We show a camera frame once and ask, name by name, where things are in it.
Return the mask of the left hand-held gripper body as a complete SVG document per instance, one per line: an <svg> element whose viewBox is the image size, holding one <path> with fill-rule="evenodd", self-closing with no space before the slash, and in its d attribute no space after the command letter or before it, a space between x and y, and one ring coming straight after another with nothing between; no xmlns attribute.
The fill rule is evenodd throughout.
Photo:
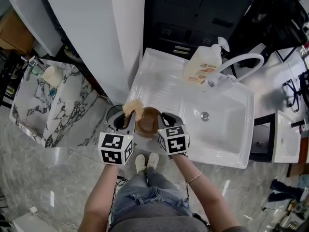
<svg viewBox="0 0 309 232"><path fill-rule="evenodd" d="M107 113L107 126L98 140L98 151L105 164L124 166L134 151L134 135L122 129L122 105L113 106Z"/></svg>

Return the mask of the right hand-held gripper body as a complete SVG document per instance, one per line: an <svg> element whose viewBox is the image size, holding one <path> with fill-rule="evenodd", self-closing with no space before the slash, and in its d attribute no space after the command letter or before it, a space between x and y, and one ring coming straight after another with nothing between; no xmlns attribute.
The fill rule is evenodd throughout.
<svg viewBox="0 0 309 232"><path fill-rule="evenodd" d="M185 154L189 149L190 136L186 125L177 115L172 114L172 126L157 130L158 142L168 156Z"/></svg>

